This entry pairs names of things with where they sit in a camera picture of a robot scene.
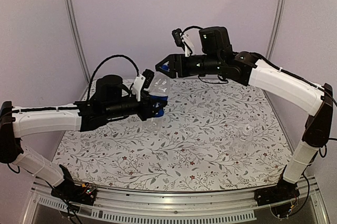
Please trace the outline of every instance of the floral tablecloth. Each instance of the floral tablecloth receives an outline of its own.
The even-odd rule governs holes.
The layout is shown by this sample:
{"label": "floral tablecloth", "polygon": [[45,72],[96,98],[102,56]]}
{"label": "floral tablecloth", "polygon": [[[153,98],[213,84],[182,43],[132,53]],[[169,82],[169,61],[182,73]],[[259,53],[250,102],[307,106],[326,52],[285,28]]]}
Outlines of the floral tablecloth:
{"label": "floral tablecloth", "polygon": [[[146,132],[137,116],[95,131],[69,131],[54,162],[76,180],[131,189],[211,191],[277,182],[291,152],[261,90],[235,82],[171,83],[158,134]],[[229,146],[245,124],[254,127],[253,145],[238,157]]]}

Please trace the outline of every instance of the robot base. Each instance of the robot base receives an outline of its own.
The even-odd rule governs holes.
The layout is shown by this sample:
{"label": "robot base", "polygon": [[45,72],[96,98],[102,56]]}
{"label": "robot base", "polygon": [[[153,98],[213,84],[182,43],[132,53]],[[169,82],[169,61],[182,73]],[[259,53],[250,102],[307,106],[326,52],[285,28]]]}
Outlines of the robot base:
{"label": "robot base", "polygon": [[93,206],[97,195],[96,187],[89,183],[76,185],[67,168],[62,165],[60,168],[64,173],[64,181],[53,188],[51,195],[65,201]]}
{"label": "robot base", "polygon": [[289,182],[280,179],[276,186],[261,188],[255,191],[254,199],[258,206],[273,204],[300,195],[297,184],[291,184]]}

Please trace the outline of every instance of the lavender wall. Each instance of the lavender wall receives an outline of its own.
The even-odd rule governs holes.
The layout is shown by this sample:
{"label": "lavender wall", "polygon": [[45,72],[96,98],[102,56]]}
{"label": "lavender wall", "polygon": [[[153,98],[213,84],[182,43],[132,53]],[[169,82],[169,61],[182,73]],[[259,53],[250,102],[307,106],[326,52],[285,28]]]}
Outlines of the lavender wall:
{"label": "lavender wall", "polygon": [[[175,47],[171,31],[190,25],[225,26],[233,48],[264,54],[277,0],[73,0],[84,54],[92,72],[113,54],[132,57],[140,70],[154,65]],[[201,53],[197,31],[190,33]],[[134,77],[124,59],[114,59],[98,76]]]}
{"label": "lavender wall", "polygon": [[[273,63],[304,78],[337,90],[337,1],[286,0]],[[280,98],[273,104],[296,146],[304,131],[307,115]],[[336,107],[331,131],[337,137]],[[317,157],[313,166],[331,223],[337,223],[337,142],[328,143],[328,155]]]}
{"label": "lavender wall", "polygon": [[[64,0],[0,0],[0,102],[62,105],[85,88]],[[51,159],[60,133],[23,140]],[[0,165],[0,223],[20,223],[33,177]]]}

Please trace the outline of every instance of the vertical metal pole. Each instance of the vertical metal pole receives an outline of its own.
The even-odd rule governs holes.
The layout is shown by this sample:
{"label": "vertical metal pole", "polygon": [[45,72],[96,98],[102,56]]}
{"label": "vertical metal pole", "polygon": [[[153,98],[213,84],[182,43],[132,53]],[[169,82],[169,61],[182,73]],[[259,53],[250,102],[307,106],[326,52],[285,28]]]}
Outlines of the vertical metal pole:
{"label": "vertical metal pole", "polygon": [[273,25],[272,33],[271,33],[271,36],[270,36],[268,48],[267,48],[267,51],[266,51],[266,54],[265,54],[265,57],[268,60],[271,59],[273,51],[274,51],[277,33],[279,32],[282,13],[283,13],[283,9],[284,9],[284,3],[285,3],[285,0],[278,0],[277,1],[277,8],[276,8],[276,15],[275,15],[275,19],[274,19],[274,25]]}
{"label": "vertical metal pole", "polygon": [[85,80],[87,81],[87,83],[89,83],[90,72],[89,72],[89,68],[88,68],[88,65],[86,63],[86,59],[85,59],[85,56],[84,56],[80,35],[78,33],[73,2],[72,2],[72,0],[64,0],[64,2],[65,2],[67,13],[68,13],[69,24],[70,24],[70,27],[71,27],[71,30],[72,30],[74,43],[75,43],[75,47],[76,47],[76,51],[77,51],[77,55],[78,55],[78,60],[80,61],[80,65],[81,65]]}

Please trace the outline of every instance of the clear plastic bottle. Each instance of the clear plastic bottle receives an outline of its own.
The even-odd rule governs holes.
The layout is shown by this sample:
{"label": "clear plastic bottle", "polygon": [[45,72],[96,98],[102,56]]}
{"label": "clear plastic bottle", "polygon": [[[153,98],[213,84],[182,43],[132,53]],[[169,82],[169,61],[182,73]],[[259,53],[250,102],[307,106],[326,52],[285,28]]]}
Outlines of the clear plastic bottle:
{"label": "clear plastic bottle", "polygon": [[230,155],[239,157],[247,155],[247,151],[253,141],[253,133],[253,127],[249,124],[240,128],[236,132],[232,145],[230,146]]}
{"label": "clear plastic bottle", "polygon": [[[148,93],[150,94],[151,99],[153,100],[167,100],[170,92],[170,78],[164,74],[157,73],[153,78]],[[143,122],[145,129],[148,132],[159,132],[163,124],[163,115],[164,109],[161,109],[155,117],[147,119]]]}

